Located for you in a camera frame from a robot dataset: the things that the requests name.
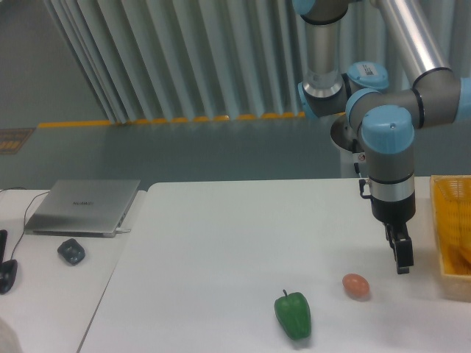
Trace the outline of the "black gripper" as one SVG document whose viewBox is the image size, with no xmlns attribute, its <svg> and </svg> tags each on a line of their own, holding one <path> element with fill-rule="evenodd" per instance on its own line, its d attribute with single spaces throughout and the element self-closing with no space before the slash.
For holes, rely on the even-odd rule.
<svg viewBox="0 0 471 353">
<path fill-rule="evenodd" d="M 414 254 L 406 222 L 415 215 L 415 195 L 411 194 L 406 199 L 394 202 L 385 202 L 371 197 L 370 203 L 373 216 L 385 223 L 386 239 L 394 251 L 397 273 L 408 274 L 410 267 L 414 265 Z"/>
</svg>

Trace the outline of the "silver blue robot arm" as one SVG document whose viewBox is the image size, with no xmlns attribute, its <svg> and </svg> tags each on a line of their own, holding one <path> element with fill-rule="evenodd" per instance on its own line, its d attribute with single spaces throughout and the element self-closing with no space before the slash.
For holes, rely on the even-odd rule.
<svg viewBox="0 0 471 353">
<path fill-rule="evenodd" d="M 407 223 L 415 213 L 414 136 L 418 129 L 470 117 L 470 80 L 458 79 L 418 1 L 375 1 L 411 87 L 388 93 L 386 70 L 358 62 L 339 70 L 339 24 L 348 1 L 295 1 L 305 22 L 308 68 L 298 85 L 309 118 L 344 113 L 338 145 L 366 157 L 360 194 L 383 223 L 399 274 L 414 264 Z"/>
</svg>

